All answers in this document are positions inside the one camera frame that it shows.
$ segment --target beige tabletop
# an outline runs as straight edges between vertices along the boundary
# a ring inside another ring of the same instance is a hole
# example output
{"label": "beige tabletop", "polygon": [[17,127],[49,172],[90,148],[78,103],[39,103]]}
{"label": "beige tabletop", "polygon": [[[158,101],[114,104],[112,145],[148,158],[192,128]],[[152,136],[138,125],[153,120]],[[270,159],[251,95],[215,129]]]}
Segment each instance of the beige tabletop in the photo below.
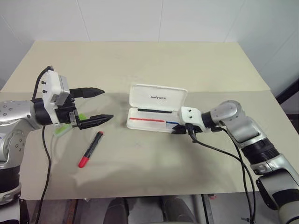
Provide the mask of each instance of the beige tabletop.
{"label": "beige tabletop", "polygon": [[[132,83],[185,88],[189,91],[185,105],[203,112],[227,99],[239,101],[299,170],[298,135],[237,43],[36,42],[1,91],[0,100],[30,99],[35,79],[47,65],[66,76],[70,88],[106,91],[77,99],[79,112],[114,114],[99,127],[74,128],[61,138],[53,137],[53,126],[46,127],[52,158],[48,199],[244,191],[241,166],[234,159],[192,144],[187,135],[127,129]],[[105,132],[102,141],[86,167],[79,169],[80,158],[99,130]],[[224,133],[201,133],[198,139],[235,153]],[[40,198],[46,170],[41,130],[37,130],[26,142],[22,197]]]}

